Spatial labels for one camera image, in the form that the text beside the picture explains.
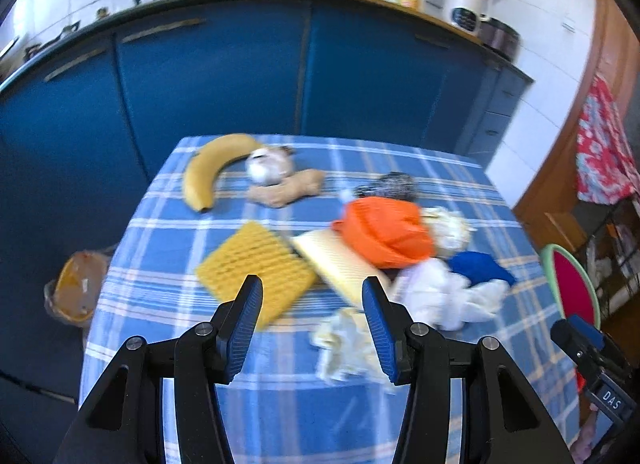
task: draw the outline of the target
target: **cabinet handle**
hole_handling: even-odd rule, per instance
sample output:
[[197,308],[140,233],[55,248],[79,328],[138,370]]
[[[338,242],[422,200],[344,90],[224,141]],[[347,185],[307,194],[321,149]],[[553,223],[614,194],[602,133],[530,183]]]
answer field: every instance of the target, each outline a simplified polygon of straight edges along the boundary
[[435,39],[428,38],[427,36],[423,36],[421,34],[416,34],[415,38],[418,41],[424,41],[424,42],[429,43],[431,45],[435,45],[436,47],[440,47],[441,49],[449,49],[449,44],[448,43],[443,43],[442,41],[437,41]]
[[78,56],[73,61],[69,61],[68,63],[65,63],[64,65],[60,66],[60,68],[56,68],[54,71],[44,76],[44,82],[49,82],[51,79],[57,78],[59,75],[64,74],[67,70],[72,69],[74,66],[77,66],[80,63],[84,63],[87,59],[95,58],[96,56],[99,56],[100,54],[103,54],[106,51],[107,49],[103,47],[99,49],[93,49],[87,52],[86,54],[82,54],[81,56]]
[[151,27],[150,29],[141,30],[140,32],[124,36],[121,43],[129,43],[130,41],[135,41],[136,39],[146,38],[147,36],[152,36],[153,34],[167,32],[168,30],[174,30],[180,27],[191,27],[194,25],[200,25],[201,23],[204,23],[204,21],[204,18],[191,18],[183,19],[182,21],[174,21],[173,23],[167,23],[166,25],[158,25],[157,27]]

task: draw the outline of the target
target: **plaid tablecloth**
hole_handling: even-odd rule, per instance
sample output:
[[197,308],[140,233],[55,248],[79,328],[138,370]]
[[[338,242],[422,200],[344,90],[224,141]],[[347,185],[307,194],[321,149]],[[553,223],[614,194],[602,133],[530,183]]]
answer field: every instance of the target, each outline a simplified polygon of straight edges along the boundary
[[[538,257],[503,199],[473,161],[398,145],[316,137],[258,137],[290,144],[298,169],[327,171],[322,195],[282,209],[244,198],[244,164],[225,170],[214,209],[203,215],[182,201],[182,172],[198,147],[212,137],[182,139],[151,183],[129,223],[102,287],[82,369],[81,400],[87,396],[126,338],[148,342],[180,336],[209,320],[218,302],[199,284],[194,268],[249,219],[284,236],[327,227],[342,208],[341,190],[389,171],[418,182],[421,206],[459,210],[477,229],[469,249],[491,253],[519,283],[498,318],[470,323],[457,339],[496,336],[529,378],[567,441],[578,431],[574,367],[551,342],[559,319]],[[320,320],[348,306],[329,288],[307,292],[275,325],[255,333],[242,372],[218,393],[226,433],[239,464],[388,464],[398,437],[407,387],[353,377],[328,385],[315,376],[318,349],[309,332]],[[180,460],[173,381],[164,388],[168,462]],[[449,455],[460,451],[460,383],[452,381]]]

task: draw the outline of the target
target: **yellow kitchen sponge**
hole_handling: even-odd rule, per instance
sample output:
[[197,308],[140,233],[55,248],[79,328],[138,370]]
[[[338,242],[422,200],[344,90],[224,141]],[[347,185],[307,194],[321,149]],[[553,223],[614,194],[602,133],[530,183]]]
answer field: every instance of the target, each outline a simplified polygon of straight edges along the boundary
[[362,282],[365,278],[376,276],[387,293],[391,287],[383,272],[353,251],[331,229],[308,231],[291,238],[291,243],[325,282],[359,310],[362,310]]
[[196,276],[219,300],[231,301],[247,274],[262,280],[262,309],[256,328],[289,309],[316,280],[309,265],[277,235],[257,222],[247,222],[196,267]]

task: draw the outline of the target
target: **red chair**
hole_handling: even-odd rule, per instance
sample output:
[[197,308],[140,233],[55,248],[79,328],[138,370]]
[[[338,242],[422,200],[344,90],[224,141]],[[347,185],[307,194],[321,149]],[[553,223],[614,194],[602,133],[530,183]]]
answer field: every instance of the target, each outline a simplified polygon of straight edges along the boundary
[[[577,314],[600,330],[600,306],[589,276],[564,247],[550,243],[540,251],[540,262],[563,318]],[[576,372],[578,391],[584,378]]]

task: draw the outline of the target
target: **rice cooker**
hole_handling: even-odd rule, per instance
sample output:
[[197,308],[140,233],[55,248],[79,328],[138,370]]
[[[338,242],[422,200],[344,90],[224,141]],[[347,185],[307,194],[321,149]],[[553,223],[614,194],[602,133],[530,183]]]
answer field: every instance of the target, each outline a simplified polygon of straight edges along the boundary
[[491,0],[444,0],[442,19],[473,36],[480,31],[480,22],[489,21]]

